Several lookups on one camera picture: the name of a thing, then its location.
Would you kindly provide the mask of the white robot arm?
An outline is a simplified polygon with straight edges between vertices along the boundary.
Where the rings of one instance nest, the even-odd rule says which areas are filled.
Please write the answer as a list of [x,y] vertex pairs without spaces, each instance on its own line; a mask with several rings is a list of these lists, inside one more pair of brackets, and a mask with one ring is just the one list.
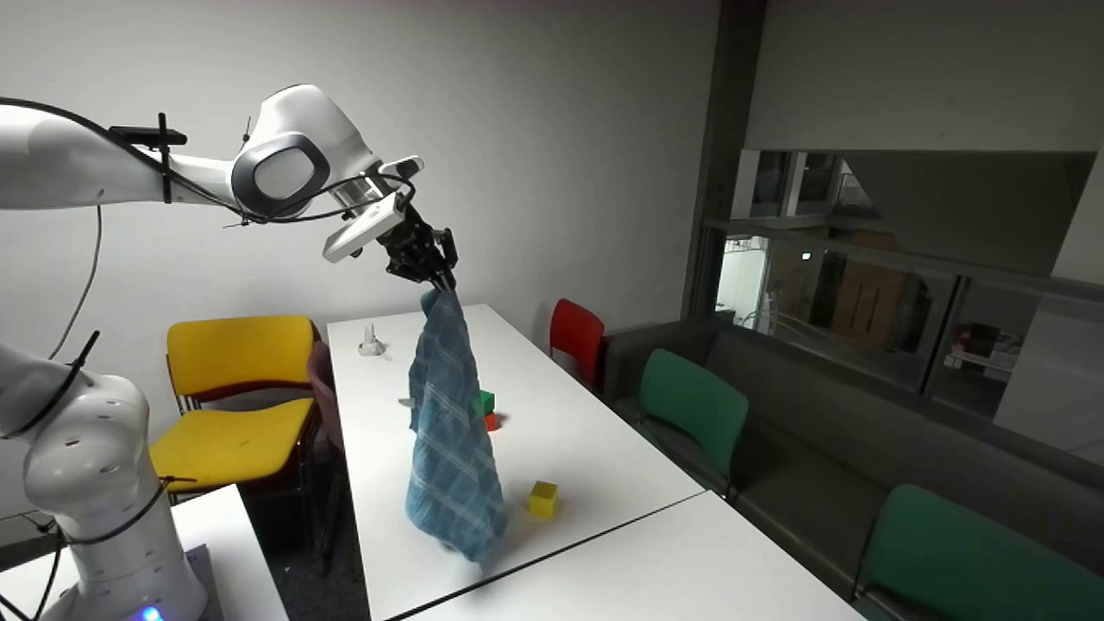
[[[5,209],[105,205],[215,205],[250,224],[292,224],[322,197],[341,224],[326,255],[388,247],[402,278],[446,286],[456,246],[415,209],[422,162],[377,155],[348,113],[313,82],[260,104],[228,160],[200,160],[182,135],[105,127],[72,112],[7,99],[0,150]],[[0,347],[0,436],[28,445],[20,487],[60,528],[76,583],[36,621],[200,621],[211,591],[182,549],[167,484],[150,454],[150,399],[82,358]]]

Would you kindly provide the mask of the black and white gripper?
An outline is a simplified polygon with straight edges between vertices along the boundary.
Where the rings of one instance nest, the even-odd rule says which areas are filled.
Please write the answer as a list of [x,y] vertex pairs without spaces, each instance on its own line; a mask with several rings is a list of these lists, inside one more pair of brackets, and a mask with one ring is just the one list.
[[415,206],[381,239],[388,270],[410,284],[456,290],[456,239],[451,229],[430,229]]

